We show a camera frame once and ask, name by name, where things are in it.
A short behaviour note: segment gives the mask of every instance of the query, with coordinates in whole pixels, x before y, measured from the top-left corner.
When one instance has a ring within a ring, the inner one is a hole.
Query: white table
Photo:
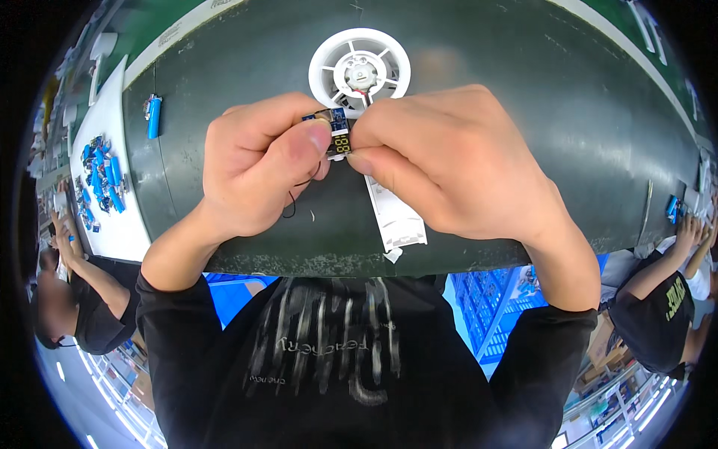
[[[134,193],[131,176],[129,176],[129,160],[125,148],[122,87],[126,63],[127,56],[125,55],[100,89],[97,101],[90,107],[80,125],[73,142],[70,172],[73,176],[73,184],[75,178],[80,176],[83,187],[90,193],[90,210],[95,216],[95,221],[100,224],[100,232],[97,233],[88,231],[84,226],[78,226],[82,229],[80,232],[84,232],[87,236],[93,254],[114,259],[142,261],[151,242],[137,205],[137,197]],[[119,158],[122,175],[127,174],[129,192],[122,197],[125,206],[123,213],[112,209],[108,215],[101,211],[97,199],[92,194],[92,189],[85,181],[88,174],[85,172],[80,155],[83,153],[85,145],[101,134],[112,145],[109,154]]]

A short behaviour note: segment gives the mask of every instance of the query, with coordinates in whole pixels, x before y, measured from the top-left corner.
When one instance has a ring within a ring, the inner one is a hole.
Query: person
[[[323,108],[287,93],[214,120],[204,198],[144,257],[137,322],[169,446],[550,446],[596,326],[599,267],[483,86],[377,101],[348,162],[435,231],[523,244],[550,305],[522,314],[491,382],[422,279],[280,278],[222,331],[202,269],[326,176],[330,125],[301,121]]]
[[[35,335],[48,349],[66,346],[63,338],[73,335],[85,352],[107,354],[136,330],[139,293],[128,287],[134,286],[139,266],[87,257],[70,211],[62,218],[54,211],[51,216],[56,232],[51,245],[59,256],[50,260],[55,254],[48,252],[47,262],[62,270],[38,276],[30,301]]]
[[[618,288],[615,299],[605,305],[616,333],[651,372],[683,380],[687,366],[698,362],[711,317],[693,329],[695,306],[686,278],[695,275],[714,244],[716,218],[708,229],[708,225],[701,228],[697,218],[686,215],[673,245],[663,253],[656,249],[642,260]]]
[[[38,279],[46,276],[60,276],[60,272],[58,270],[60,270],[60,267],[64,268],[64,266],[60,263],[60,252],[52,246],[43,248],[40,251],[37,264],[40,267],[40,273],[37,275]]]
[[[678,268],[683,274],[693,301],[705,301],[709,297],[713,298],[718,293],[717,273],[713,270],[713,261],[710,254],[711,249],[716,244],[718,226],[718,195],[712,196],[713,202],[713,219],[710,224],[706,222],[703,226],[701,238],[696,236],[696,245],[693,245],[688,252],[686,261]],[[676,236],[664,239],[656,246],[656,251],[664,253],[676,242]]]

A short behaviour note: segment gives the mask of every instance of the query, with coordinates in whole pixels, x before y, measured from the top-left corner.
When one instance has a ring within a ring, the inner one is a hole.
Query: fingernail
[[[349,161],[349,165],[351,165],[354,170],[358,171],[362,175],[371,176],[371,162],[354,153],[349,153],[347,159]]]
[[[324,154],[327,152],[329,143],[332,141],[332,125],[324,119],[314,119],[311,121],[316,123],[312,123],[312,126],[310,126],[307,131],[309,140],[312,141],[319,154]]]

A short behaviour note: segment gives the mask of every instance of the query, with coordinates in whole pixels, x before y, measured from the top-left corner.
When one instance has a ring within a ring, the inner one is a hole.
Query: red wire
[[[364,95],[364,97],[366,98],[367,106],[371,104],[371,102],[369,101],[369,94],[366,93],[365,91],[359,91],[358,89],[352,89],[352,92],[359,92],[360,94]]]

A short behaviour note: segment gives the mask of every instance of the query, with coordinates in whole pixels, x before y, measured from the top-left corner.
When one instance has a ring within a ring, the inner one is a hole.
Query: white fan housing
[[[400,98],[411,78],[409,57],[386,33],[352,28],[325,40],[309,63],[309,87],[328,108],[358,119],[379,98]]]

